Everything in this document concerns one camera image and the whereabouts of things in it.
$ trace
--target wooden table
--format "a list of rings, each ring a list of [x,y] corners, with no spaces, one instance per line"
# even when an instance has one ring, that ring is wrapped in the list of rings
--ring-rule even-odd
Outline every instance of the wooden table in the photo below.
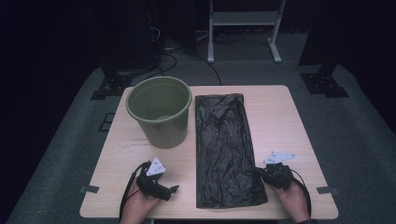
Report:
[[[111,125],[90,185],[97,193],[87,192],[80,214],[83,217],[118,217],[120,201],[131,173],[144,161],[159,157],[166,167],[160,184],[168,188],[180,185],[168,202],[162,202],[148,218],[183,219],[281,219],[288,218],[275,194],[266,186],[268,203],[232,209],[198,209],[196,196],[195,101],[189,110],[188,136],[171,149],[149,144],[137,122],[125,107],[125,90]],[[285,86],[191,86],[192,95],[243,93],[253,142],[256,166],[272,151],[295,153],[297,158],[284,164],[298,172],[311,195],[312,218],[334,219],[338,210],[330,193],[319,194],[327,187],[304,125]]]

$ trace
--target person's right hand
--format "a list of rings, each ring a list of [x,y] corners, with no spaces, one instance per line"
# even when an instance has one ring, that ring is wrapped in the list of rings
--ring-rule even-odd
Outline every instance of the person's right hand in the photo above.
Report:
[[[306,207],[305,195],[296,183],[291,182],[287,190],[277,189],[272,185],[268,186],[275,192],[283,209],[294,222],[298,223],[311,218]]]

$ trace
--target folded trash bag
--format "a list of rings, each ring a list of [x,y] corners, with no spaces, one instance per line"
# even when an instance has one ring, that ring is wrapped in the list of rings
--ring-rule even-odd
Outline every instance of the folded trash bag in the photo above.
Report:
[[[243,94],[195,97],[198,208],[268,202],[255,167]]]

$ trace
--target white tag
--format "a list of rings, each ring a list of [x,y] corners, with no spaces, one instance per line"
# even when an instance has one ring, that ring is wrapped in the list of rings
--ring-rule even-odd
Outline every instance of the white tag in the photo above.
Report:
[[[282,153],[282,152],[272,152],[271,155],[269,155],[267,157],[267,159],[265,159],[263,162],[264,164],[277,164],[280,163],[282,161],[288,161],[291,159],[296,158],[296,155],[293,154],[289,154],[289,153]]]
[[[147,176],[151,175],[159,175],[165,173],[166,169],[163,167],[163,164],[160,162],[160,159],[158,157],[154,158],[152,161],[150,167],[148,168],[148,171],[146,172]]]

